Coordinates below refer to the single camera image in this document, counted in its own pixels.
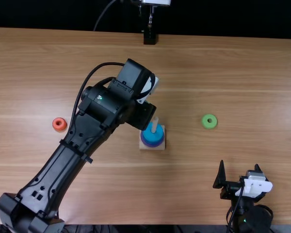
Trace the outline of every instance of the black background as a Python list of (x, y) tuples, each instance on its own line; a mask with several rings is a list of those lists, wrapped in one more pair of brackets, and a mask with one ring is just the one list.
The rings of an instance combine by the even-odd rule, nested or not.
[[(0, 27), (91, 31), (110, 0), (0, 0)], [(138, 8), (118, 0), (97, 31), (140, 32)], [(156, 9), (158, 33), (291, 38), (291, 1), (172, 0)]]

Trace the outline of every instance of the green ring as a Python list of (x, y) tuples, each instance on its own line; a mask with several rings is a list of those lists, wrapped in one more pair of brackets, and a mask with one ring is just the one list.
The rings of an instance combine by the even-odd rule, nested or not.
[(217, 118), (212, 114), (206, 114), (202, 118), (202, 125), (205, 129), (213, 129), (217, 126), (218, 120)]

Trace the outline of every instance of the wooden base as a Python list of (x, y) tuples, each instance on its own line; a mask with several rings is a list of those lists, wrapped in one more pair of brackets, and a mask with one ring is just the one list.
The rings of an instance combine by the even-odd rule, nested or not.
[(158, 146), (158, 147), (148, 147), (141, 141), (141, 131), (139, 133), (139, 149), (140, 150), (165, 150), (165, 126), (162, 125), (163, 131), (164, 131), (164, 141)]

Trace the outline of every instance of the blue ring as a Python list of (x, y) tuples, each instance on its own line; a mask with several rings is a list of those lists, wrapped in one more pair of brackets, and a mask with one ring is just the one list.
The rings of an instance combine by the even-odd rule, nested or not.
[(157, 125), (156, 132), (152, 133), (153, 123), (149, 123), (146, 130), (140, 133), (141, 141), (148, 147), (157, 147), (164, 141), (164, 130), (160, 124)]

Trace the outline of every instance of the black cable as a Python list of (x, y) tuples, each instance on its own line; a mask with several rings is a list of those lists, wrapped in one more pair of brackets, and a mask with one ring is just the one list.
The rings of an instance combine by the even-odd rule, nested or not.
[(103, 80), (99, 81), (98, 83), (96, 83), (95, 86), (103, 86), (103, 85), (107, 84), (108, 82), (111, 82), (112, 79), (116, 79), (116, 77), (108, 77), (106, 79), (103, 79)]
[(241, 199), (242, 196), (243, 196), (243, 189), (244, 189), (244, 185), (242, 185), (242, 187), (241, 187), (241, 192), (240, 192), (240, 194), (239, 194), (239, 197), (238, 197), (238, 200), (237, 200), (237, 202), (236, 202), (235, 208), (234, 208), (234, 210), (233, 210), (232, 216), (231, 216), (231, 218), (229, 219), (229, 222), (228, 222), (228, 225), (227, 225), (227, 229), (226, 229), (226, 233), (229, 233), (229, 231), (230, 231), (230, 229), (231, 229), (231, 224), (232, 224), (232, 221), (233, 221), (233, 218), (234, 218), (235, 212), (236, 212), (236, 210), (237, 210), (237, 208), (238, 208), (239, 201), (240, 201), (240, 199)]
[(183, 233), (183, 230), (181, 229), (181, 227), (179, 225), (176, 225), (178, 230), (180, 231), (180, 233)]
[(263, 208), (264, 210), (266, 210), (267, 212), (269, 212), (270, 215), (271, 215), (271, 221), (273, 220), (273, 218), (274, 218), (274, 214), (273, 214), (273, 211), (271, 210), (270, 207), (268, 207), (268, 206), (266, 206), (266, 205), (257, 205), (257, 206), (258, 206), (258, 207), (261, 207), (261, 208)]
[(98, 25), (99, 21), (101, 20), (101, 18), (103, 17), (103, 15), (106, 13), (107, 9), (108, 9), (108, 8), (109, 8), (113, 3), (115, 3), (115, 2), (116, 2), (116, 0), (112, 0), (111, 2), (108, 3), (108, 5), (105, 7), (105, 9), (103, 9), (103, 11), (102, 11), (101, 14), (99, 15), (99, 17), (98, 17), (98, 19), (97, 19), (97, 21), (96, 21), (96, 23), (95, 23), (95, 26), (94, 26), (93, 31), (96, 31), (96, 28), (97, 28), (97, 25)]
[(75, 120), (75, 117), (76, 117), (76, 112), (77, 112), (77, 107), (78, 107), (78, 103), (81, 99), (81, 95), (82, 95), (82, 92), (88, 82), (88, 80), (91, 78), (91, 76), (101, 67), (104, 67), (104, 66), (124, 66), (124, 63), (119, 63), (119, 62), (105, 62), (105, 63), (102, 63), (98, 66), (96, 66), (88, 75), (87, 77), (85, 78), (80, 90), (79, 90), (79, 93), (77, 95), (77, 98), (76, 98), (76, 101), (74, 103), (74, 106), (73, 106), (73, 110), (72, 110), (72, 116), (71, 116), (71, 121), (70, 121), (70, 125), (69, 125), (69, 130), (71, 129), (71, 126)]
[(230, 232), (230, 233), (234, 233), (233, 228), (230, 228), (230, 229), (229, 229), (229, 232)]
[(232, 211), (232, 207), (230, 207), (229, 209), (228, 209), (228, 212), (226, 213), (226, 223), (228, 224), (228, 216), (229, 216), (229, 214), (231, 213), (231, 211)]

